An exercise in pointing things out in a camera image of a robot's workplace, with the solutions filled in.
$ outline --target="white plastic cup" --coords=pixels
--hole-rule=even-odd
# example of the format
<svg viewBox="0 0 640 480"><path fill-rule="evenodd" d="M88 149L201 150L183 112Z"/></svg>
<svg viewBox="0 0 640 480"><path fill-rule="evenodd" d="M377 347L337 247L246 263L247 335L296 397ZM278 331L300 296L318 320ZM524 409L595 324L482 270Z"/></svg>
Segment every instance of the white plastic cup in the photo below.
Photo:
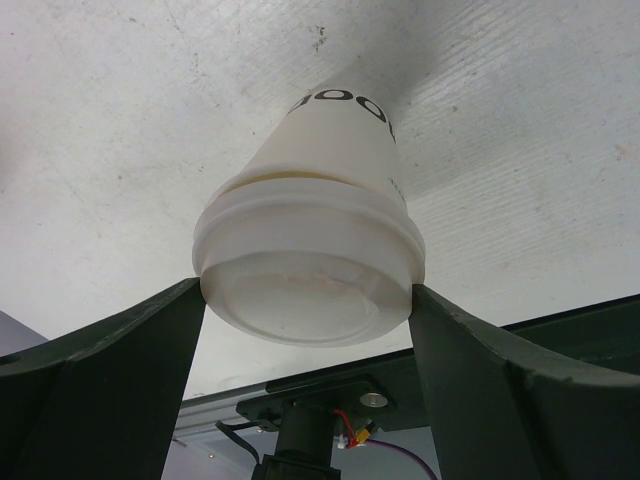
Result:
<svg viewBox="0 0 640 480"><path fill-rule="evenodd" d="M382 109L347 89L297 102L205 208L193 264L215 313L271 341L353 345L406 320L424 242Z"/></svg>

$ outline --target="black cylindrical shaft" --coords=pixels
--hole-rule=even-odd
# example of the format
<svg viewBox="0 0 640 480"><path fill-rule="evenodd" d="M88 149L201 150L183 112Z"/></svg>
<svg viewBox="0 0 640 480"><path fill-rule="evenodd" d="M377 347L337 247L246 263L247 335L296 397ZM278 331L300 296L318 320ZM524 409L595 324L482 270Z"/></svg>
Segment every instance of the black cylindrical shaft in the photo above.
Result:
<svg viewBox="0 0 640 480"><path fill-rule="evenodd" d="M282 416L276 456L329 467L336 419L315 405L294 405Z"/></svg>

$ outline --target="red wire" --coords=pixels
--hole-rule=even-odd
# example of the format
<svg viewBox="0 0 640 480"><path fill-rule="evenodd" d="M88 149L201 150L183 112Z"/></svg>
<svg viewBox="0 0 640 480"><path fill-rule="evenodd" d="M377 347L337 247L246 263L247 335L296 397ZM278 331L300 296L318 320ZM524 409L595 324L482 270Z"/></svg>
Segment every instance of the red wire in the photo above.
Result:
<svg viewBox="0 0 640 480"><path fill-rule="evenodd" d="M351 423L349 422L349 419L347 418L347 414L344 413L342 410L338 410L338 409L335 409L333 411L333 413L335 415L338 415L338 416L342 417L342 421L344 422L345 426L347 427L347 431L349 432L349 445L347 445L347 448L352 448L352 447L355 447L356 445L358 445L358 440L356 439L356 432L353 430L353 427L351 426Z"/></svg>

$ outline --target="black cable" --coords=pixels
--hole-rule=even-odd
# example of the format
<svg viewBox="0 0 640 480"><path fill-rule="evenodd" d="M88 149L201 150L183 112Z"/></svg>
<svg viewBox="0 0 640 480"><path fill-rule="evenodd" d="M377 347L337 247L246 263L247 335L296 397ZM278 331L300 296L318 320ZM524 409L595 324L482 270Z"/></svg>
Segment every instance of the black cable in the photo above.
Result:
<svg viewBox="0 0 640 480"><path fill-rule="evenodd" d="M223 425L229 427L229 430L233 430L234 432L237 430L245 430L247 428L251 428L251 427L257 427L259 425L258 422L244 422L244 423L234 423L234 424L228 424L228 423L224 423Z"/></svg>
<svg viewBox="0 0 640 480"><path fill-rule="evenodd" d="M258 451L255 448L253 448L253 445L251 445L249 442L247 442L245 439L241 438L237 433L234 432L234 430L241 430L243 428L249 428L249 426L253 426L253 425L249 425L249 426L244 426L244 425L246 425L246 423L241 423L238 425L227 425L225 423L222 423L219 420L216 422L216 428L220 430L224 435L226 435L227 438L231 440L233 443L235 443L239 447L242 447L247 452L249 452L255 459L256 465L258 465L260 464L260 456L258 455Z"/></svg>

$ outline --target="bolt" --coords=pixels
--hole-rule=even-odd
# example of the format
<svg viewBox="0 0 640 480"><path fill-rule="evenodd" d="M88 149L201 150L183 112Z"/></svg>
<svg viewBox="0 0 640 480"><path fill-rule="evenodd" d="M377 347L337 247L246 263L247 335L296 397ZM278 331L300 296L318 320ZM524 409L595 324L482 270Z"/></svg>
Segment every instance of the bolt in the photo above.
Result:
<svg viewBox="0 0 640 480"><path fill-rule="evenodd" d="M360 403L369 408L383 408L389 405L389 400L384 395L370 392L360 397Z"/></svg>

